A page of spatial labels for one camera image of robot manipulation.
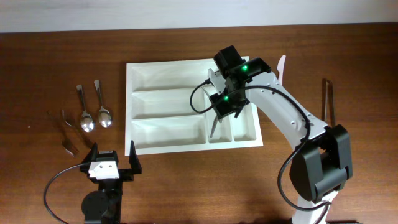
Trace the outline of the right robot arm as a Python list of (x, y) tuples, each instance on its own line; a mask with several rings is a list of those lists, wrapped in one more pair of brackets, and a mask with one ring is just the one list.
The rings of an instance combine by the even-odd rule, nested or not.
[(299, 194), (297, 203), (287, 203), (296, 212), (292, 223), (326, 223), (337, 193), (353, 176), (351, 141), (340, 124), (329, 126), (306, 110), (283, 86), (261, 58), (243, 59), (234, 46), (214, 57), (217, 71), (208, 76), (216, 93), (211, 107), (218, 119), (238, 117), (248, 104), (257, 106), (289, 142), (292, 153), (282, 164), (277, 186), (287, 167)]

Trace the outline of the small teaspoon bowl up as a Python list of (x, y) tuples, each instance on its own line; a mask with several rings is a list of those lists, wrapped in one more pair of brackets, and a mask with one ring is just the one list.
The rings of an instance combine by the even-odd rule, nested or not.
[(210, 138), (213, 137), (217, 124), (218, 124), (218, 117), (215, 116), (213, 123), (212, 123), (211, 131), (210, 131)]

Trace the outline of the metal tongs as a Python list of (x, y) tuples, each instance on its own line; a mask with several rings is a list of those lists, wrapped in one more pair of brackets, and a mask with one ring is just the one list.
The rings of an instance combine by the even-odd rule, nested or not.
[(322, 120), (326, 121), (329, 116), (330, 126), (336, 126), (335, 107), (334, 107), (334, 91), (333, 82), (324, 78), (322, 80), (323, 87), (323, 104), (322, 104)]

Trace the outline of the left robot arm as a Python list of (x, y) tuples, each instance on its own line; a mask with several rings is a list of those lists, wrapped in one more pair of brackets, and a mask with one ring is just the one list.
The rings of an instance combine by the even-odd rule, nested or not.
[(120, 169), (116, 151), (99, 151), (94, 143), (82, 160), (80, 172), (86, 174), (98, 190), (90, 192), (81, 203), (85, 223), (120, 223), (123, 183), (132, 182), (142, 173), (134, 142), (130, 143), (130, 168)]

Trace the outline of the pink plastic knife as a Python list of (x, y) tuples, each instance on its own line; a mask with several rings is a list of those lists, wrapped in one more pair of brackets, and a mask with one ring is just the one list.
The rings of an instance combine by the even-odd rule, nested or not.
[(285, 60), (286, 60), (286, 55), (282, 55), (277, 64), (277, 71), (279, 73), (278, 81), (280, 85), (283, 85)]

